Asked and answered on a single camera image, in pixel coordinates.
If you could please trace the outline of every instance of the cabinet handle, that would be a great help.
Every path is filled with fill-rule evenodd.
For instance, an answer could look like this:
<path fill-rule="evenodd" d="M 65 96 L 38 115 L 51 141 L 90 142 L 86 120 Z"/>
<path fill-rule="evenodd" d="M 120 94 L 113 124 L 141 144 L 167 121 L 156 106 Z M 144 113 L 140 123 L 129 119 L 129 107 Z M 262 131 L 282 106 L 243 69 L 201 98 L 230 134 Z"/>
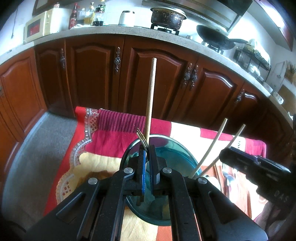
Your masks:
<path fill-rule="evenodd" d="M 184 74 L 184 81 L 183 81 L 183 86 L 186 86 L 188 83 L 188 80 L 190 79 L 190 72 L 192 69 L 192 64 L 190 64 L 187 68 L 187 71 Z"/>
<path fill-rule="evenodd" d="M 234 103 L 237 104 L 238 102 L 242 101 L 242 96 L 244 95 L 244 91 L 241 91 L 240 94 L 235 99 Z"/>
<path fill-rule="evenodd" d="M 59 61 L 62 65 L 62 68 L 65 69 L 65 57 L 64 57 L 64 50 L 63 49 L 61 49 L 61 58 Z"/>
<path fill-rule="evenodd" d="M 193 74 L 191 76 L 191 85 L 190 85 L 190 90 L 193 89 L 196 81 L 197 81 L 197 74 L 198 74 L 198 65 L 195 67 L 195 69 L 193 70 Z"/>
<path fill-rule="evenodd" d="M 117 73 L 118 70 L 119 70 L 120 62 L 121 62 L 121 60 L 120 60 L 120 48 L 117 47 L 116 56 L 115 56 L 115 59 L 114 59 L 114 64 L 115 64 L 114 70 L 115 70 L 115 73 Z"/>

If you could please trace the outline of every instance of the black frying pan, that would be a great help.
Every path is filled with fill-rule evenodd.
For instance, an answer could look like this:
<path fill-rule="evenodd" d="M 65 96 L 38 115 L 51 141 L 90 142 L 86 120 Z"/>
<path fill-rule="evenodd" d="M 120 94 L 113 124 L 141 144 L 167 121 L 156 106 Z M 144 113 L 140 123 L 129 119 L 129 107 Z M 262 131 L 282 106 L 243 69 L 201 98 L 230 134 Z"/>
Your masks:
<path fill-rule="evenodd" d="M 198 25 L 196 30 L 203 41 L 221 50 L 232 49 L 235 43 L 246 44 L 248 42 L 243 39 L 229 39 L 224 34 L 203 25 Z"/>

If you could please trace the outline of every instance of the white kettle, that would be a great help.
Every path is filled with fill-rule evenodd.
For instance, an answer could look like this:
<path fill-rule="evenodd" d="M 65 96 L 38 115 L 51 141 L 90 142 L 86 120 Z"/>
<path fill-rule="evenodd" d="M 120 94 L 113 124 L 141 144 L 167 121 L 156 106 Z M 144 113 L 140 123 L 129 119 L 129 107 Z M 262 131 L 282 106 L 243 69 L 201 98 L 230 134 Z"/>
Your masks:
<path fill-rule="evenodd" d="M 135 25 L 135 12 L 123 11 L 120 15 L 119 26 L 133 27 Z"/>

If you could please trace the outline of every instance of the red bottle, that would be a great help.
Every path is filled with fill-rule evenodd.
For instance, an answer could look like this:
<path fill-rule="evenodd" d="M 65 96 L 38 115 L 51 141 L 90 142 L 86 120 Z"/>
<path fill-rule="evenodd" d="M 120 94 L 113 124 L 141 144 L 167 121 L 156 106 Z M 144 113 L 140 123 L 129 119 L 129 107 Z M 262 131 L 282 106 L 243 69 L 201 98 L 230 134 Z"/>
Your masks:
<path fill-rule="evenodd" d="M 77 3 L 74 4 L 74 8 L 72 10 L 70 20 L 69 20 L 69 28 L 68 29 L 74 27 L 77 24 L 77 11 L 76 11 L 76 8 L 77 8 Z"/>

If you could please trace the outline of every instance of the pot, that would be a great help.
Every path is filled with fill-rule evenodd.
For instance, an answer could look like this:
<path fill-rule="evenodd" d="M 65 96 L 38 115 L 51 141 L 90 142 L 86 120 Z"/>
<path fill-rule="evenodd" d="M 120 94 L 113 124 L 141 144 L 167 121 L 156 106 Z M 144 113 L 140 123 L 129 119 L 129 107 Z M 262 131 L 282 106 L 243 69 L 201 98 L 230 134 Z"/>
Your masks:
<path fill-rule="evenodd" d="M 232 49 L 235 43 L 246 44 L 248 42 L 243 39 L 229 39 L 223 33 L 204 25 L 198 25 L 196 30 L 204 42 L 213 47 L 220 48 L 221 50 Z"/>
<path fill-rule="evenodd" d="M 179 30 L 182 21 L 186 19 L 186 14 L 174 7 L 154 7 L 151 11 L 151 23 L 172 30 Z"/>

